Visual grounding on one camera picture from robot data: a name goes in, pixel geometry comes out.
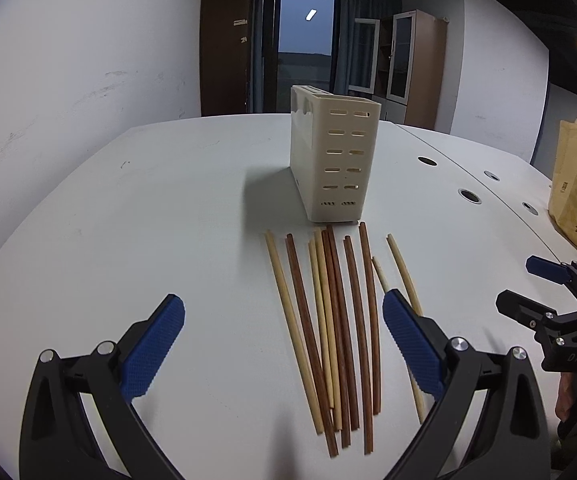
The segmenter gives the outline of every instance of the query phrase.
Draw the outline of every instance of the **textured blue pad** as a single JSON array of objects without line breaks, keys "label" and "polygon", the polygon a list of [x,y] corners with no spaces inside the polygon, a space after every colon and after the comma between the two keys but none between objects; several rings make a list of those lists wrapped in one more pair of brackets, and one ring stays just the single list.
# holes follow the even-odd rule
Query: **textured blue pad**
[{"label": "textured blue pad", "polygon": [[566,267],[550,260],[544,260],[539,256],[531,256],[526,260],[526,270],[549,282],[559,283],[560,285],[571,280],[571,275]]},{"label": "textured blue pad", "polygon": [[415,313],[392,290],[383,297],[382,309],[383,320],[420,389],[439,400],[444,394],[441,360],[413,319]]},{"label": "textured blue pad", "polygon": [[177,296],[171,296],[168,304],[124,360],[120,388],[126,402],[146,393],[184,326],[184,317],[184,303]]}]

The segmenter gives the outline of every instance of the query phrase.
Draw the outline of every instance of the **silver bolt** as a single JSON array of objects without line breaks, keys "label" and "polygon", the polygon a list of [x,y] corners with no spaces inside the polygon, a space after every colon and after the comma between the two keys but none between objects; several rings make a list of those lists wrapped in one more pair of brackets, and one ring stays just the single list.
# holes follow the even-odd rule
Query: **silver bolt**
[{"label": "silver bolt", "polygon": [[463,337],[454,337],[450,340],[451,346],[458,352],[463,352],[468,348],[468,341]]},{"label": "silver bolt", "polygon": [[528,354],[526,353],[526,350],[521,348],[521,346],[516,346],[515,348],[513,348],[513,357],[515,359],[523,361],[524,359],[526,359],[527,356]]},{"label": "silver bolt", "polygon": [[115,348],[115,343],[113,341],[104,341],[97,345],[97,353],[102,355],[108,355]]},{"label": "silver bolt", "polygon": [[41,354],[40,354],[40,361],[42,361],[43,363],[47,363],[49,361],[53,360],[54,357],[54,353],[52,350],[44,350]]}]

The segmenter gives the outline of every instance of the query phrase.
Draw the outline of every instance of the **cabinet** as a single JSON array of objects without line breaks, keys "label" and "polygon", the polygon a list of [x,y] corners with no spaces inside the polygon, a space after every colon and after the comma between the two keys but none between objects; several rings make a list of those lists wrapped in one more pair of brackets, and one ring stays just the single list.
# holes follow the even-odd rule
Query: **cabinet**
[{"label": "cabinet", "polygon": [[383,20],[357,19],[354,32],[349,89],[371,93],[373,100],[383,102],[384,120],[432,130],[447,22],[411,10]]}]

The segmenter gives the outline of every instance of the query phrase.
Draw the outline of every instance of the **wall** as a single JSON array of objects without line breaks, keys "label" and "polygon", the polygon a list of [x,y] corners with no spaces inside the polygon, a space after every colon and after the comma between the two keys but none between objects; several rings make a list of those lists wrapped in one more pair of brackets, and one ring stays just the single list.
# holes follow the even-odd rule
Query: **wall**
[{"label": "wall", "polygon": [[435,130],[449,134],[455,116],[457,92],[462,76],[463,0],[401,0],[401,11],[423,10],[437,18],[448,18],[444,76],[439,93]]},{"label": "wall", "polygon": [[435,128],[529,162],[542,121],[548,49],[495,0],[463,0],[463,25],[460,0],[403,0],[403,6],[450,19]]},{"label": "wall", "polygon": [[575,119],[577,119],[577,95],[549,84],[542,131],[532,163],[548,178],[553,177],[555,153],[559,140],[559,121],[572,123]]},{"label": "wall", "polygon": [[0,0],[0,247],[118,134],[200,114],[199,23],[200,0]]}]

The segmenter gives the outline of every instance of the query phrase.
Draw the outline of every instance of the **white table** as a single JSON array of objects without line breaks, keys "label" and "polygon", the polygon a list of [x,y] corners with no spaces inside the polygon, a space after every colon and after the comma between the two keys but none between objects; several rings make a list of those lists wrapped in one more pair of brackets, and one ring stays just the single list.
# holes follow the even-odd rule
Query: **white table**
[{"label": "white table", "polygon": [[[0,462],[12,475],[18,475],[19,429],[38,354],[54,348],[68,357],[118,340],[169,292],[184,300],[186,325],[135,406],[182,475],[354,480],[381,479],[392,468],[419,425],[404,361],[383,323],[375,452],[363,455],[358,431],[350,449],[330,460],[324,437],[313,429],[263,236],[274,231],[288,273],[282,238],[292,232],[307,274],[313,226],[287,169],[289,130],[287,115],[133,128],[67,177],[9,238],[0,250]],[[532,332],[498,314],[495,298],[510,288],[562,312],[577,309],[563,287],[524,269],[533,254],[568,259],[576,251],[564,250],[565,240],[548,248],[501,193],[464,169],[468,152],[459,165],[442,155],[468,141],[424,136],[380,123],[363,215],[373,253],[391,286],[403,288],[385,242],[393,233],[425,314],[448,336],[462,335],[484,351],[524,346],[553,429],[558,377],[541,371]],[[502,177],[504,158],[491,157],[491,171]],[[547,200],[532,168],[517,186]],[[482,203],[468,202],[460,188]],[[358,251],[356,226],[336,230],[340,255],[345,234]],[[343,256],[341,262],[345,273]],[[309,277],[305,284],[312,297]],[[482,399],[476,396],[477,406]],[[467,418],[457,456],[476,416],[473,410]],[[108,443],[102,447],[111,453]]]}]

